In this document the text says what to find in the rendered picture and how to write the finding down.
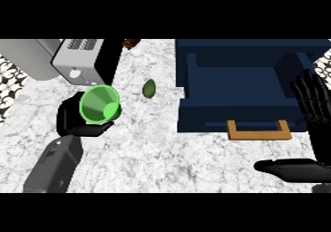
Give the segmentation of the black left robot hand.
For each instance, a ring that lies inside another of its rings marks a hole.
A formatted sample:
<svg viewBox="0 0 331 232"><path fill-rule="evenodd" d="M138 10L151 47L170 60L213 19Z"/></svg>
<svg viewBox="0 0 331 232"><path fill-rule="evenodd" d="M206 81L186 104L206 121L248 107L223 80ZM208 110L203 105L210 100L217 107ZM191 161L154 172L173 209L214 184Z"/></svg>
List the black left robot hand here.
<svg viewBox="0 0 331 232"><path fill-rule="evenodd" d="M98 137L114 122L105 122L101 125L87 124L80 116L80 98L83 92L77 92L65 99L58 107L56 112L56 132L61 137L74 135L79 137Z"/></svg>

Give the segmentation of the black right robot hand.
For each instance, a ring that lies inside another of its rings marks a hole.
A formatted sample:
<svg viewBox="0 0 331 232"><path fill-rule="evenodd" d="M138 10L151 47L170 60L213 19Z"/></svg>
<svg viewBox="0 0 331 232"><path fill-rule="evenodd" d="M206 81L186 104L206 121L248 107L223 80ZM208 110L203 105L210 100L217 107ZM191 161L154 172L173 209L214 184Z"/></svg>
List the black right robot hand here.
<svg viewBox="0 0 331 232"><path fill-rule="evenodd" d="M291 183L331 183L331 91L306 70L290 82L304 115L315 159L260 160L253 167Z"/></svg>

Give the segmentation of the green cup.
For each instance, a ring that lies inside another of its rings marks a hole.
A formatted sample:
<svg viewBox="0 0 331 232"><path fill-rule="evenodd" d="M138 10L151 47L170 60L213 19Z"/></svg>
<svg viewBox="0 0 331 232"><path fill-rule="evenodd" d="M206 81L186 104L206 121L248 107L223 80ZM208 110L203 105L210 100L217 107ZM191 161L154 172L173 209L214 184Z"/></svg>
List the green cup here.
<svg viewBox="0 0 331 232"><path fill-rule="evenodd" d="M99 84L80 97L80 116L93 124L115 121L121 115L120 95L115 89Z"/></svg>

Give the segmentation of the dark blue open drawer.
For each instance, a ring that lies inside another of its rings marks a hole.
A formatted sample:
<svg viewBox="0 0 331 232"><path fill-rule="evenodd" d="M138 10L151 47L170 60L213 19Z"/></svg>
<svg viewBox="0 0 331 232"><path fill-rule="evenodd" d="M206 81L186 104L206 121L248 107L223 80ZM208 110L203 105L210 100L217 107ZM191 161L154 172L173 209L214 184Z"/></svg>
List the dark blue open drawer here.
<svg viewBox="0 0 331 232"><path fill-rule="evenodd" d="M179 132L307 130L290 82L331 48L327 39L177 39Z"/></svg>

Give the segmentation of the grey toaster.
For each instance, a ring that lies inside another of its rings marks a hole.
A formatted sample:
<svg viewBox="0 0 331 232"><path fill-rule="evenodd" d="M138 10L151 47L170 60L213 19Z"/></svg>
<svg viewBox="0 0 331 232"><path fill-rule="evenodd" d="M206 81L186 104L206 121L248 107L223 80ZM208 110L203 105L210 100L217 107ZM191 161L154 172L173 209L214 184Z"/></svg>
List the grey toaster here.
<svg viewBox="0 0 331 232"><path fill-rule="evenodd" d="M73 85L113 84L123 39L64 39L50 64Z"/></svg>

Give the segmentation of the green avocado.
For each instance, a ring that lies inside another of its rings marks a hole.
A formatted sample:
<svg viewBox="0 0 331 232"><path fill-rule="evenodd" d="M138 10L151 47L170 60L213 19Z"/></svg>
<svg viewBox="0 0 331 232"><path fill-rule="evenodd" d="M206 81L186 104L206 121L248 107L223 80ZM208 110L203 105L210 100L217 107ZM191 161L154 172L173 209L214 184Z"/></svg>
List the green avocado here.
<svg viewBox="0 0 331 232"><path fill-rule="evenodd" d="M154 96L154 94L155 94L155 82L154 82L154 80L148 80L145 82L144 87L142 87L142 94L148 99Z"/></svg>

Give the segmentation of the pale grey appliance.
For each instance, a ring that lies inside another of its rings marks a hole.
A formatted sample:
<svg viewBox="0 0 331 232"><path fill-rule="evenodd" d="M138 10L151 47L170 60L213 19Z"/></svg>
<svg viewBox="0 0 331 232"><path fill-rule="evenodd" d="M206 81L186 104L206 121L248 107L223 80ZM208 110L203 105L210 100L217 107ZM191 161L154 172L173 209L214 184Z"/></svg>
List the pale grey appliance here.
<svg viewBox="0 0 331 232"><path fill-rule="evenodd" d="M59 75L50 65L59 45L59 39L0 39L0 54L34 80L48 81Z"/></svg>

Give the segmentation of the brown object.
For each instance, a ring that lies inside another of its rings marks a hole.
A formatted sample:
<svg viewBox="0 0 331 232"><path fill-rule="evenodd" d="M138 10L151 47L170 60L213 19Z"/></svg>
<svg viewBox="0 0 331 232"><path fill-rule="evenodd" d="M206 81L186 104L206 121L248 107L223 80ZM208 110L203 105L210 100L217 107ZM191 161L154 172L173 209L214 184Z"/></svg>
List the brown object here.
<svg viewBox="0 0 331 232"><path fill-rule="evenodd" d="M123 47L124 47L127 50L130 50L130 49L138 45L139 42L141 42L139 39L126 39L126 40L123 41Z"/></svg>

